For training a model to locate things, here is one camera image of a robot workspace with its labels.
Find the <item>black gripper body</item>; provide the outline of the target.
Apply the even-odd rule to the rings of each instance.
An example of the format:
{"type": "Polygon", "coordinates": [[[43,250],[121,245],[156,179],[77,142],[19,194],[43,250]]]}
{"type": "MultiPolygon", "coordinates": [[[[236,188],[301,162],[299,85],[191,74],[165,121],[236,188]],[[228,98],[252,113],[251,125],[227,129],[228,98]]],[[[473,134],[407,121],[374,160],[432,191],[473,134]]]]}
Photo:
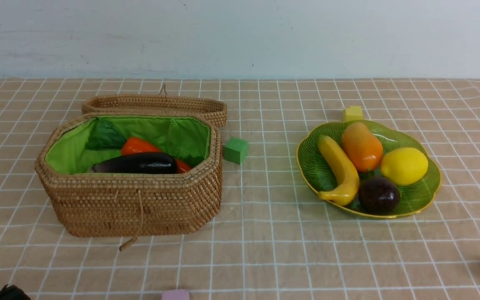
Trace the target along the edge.
{"type": "Polygon", "coordinates": [[[4,285],[0,290],[0,300],[31,300],[31,297],[15,285],[4,285]]]}

